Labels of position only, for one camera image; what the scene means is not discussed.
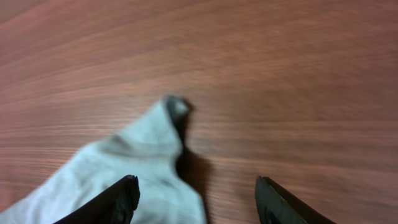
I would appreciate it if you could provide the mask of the light blue t-shirt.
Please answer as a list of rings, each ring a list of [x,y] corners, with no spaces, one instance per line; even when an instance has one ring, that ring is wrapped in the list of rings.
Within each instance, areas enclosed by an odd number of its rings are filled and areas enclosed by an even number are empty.
[[[185,100],[166,96],[120,132],[82,148],[40,187],[2,212],[2,223],[54,223],[127,175],[138,179],[133,223],[205,223],[203,200],[177,174]]]

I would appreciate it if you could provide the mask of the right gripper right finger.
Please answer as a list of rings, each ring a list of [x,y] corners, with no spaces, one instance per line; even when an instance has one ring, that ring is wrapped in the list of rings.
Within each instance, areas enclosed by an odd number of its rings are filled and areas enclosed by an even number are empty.
[[[335,224],[269,177],[256,179],[255,199],[261,224]]]

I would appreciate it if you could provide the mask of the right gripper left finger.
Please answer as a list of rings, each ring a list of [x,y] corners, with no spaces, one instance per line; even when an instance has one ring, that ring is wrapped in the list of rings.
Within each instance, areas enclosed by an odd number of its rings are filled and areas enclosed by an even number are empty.
[[[130,224],[139,199],[139,180],[127,175],[54,224]]]

